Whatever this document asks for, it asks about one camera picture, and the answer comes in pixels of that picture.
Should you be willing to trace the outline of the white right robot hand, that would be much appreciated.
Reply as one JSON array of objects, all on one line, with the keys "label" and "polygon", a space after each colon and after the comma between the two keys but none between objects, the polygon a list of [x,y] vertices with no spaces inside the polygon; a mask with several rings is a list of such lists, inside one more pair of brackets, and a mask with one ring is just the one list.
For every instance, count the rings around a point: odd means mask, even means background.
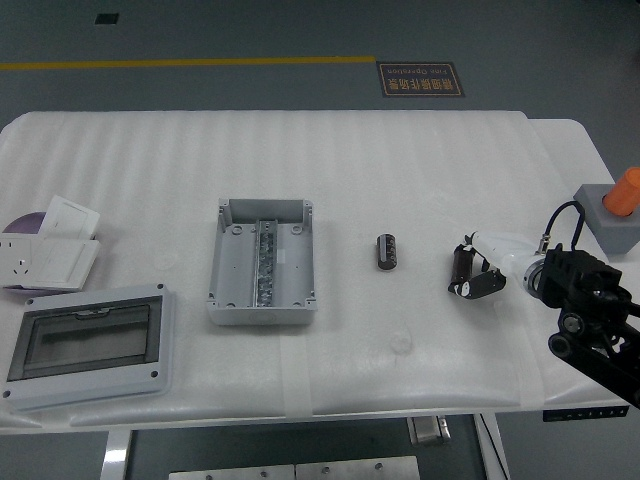
[{"label": "white right robot hand", "polygon": [[544,259],[534,250],[519,234],[476,231],[454,250],[448,291],[476,300],[499,292],[512,280],[536,297]]}]

